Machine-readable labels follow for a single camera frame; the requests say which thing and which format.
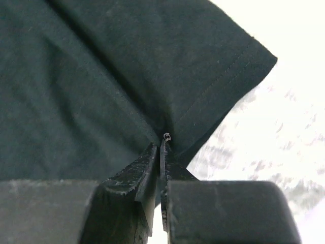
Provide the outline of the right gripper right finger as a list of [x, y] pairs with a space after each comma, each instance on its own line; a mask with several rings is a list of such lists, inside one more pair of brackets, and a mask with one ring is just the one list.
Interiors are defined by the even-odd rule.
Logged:
[[201, 181], [160, 147], [161, 212], [169, 243], [300, 243], [280, 188], [271, 181]]

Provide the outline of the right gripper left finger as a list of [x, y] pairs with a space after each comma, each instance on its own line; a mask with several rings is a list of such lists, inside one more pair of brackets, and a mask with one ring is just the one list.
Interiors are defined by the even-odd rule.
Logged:
[[112, 178], [1, 182], [1, 243], [146, 243], [157, 147]]

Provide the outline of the black t shirt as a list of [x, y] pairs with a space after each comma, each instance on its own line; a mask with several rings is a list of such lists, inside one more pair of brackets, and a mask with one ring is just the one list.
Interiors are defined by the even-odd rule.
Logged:
[[1, 1], [1, 179], [186, 167], [276, 62], [210, 1]]

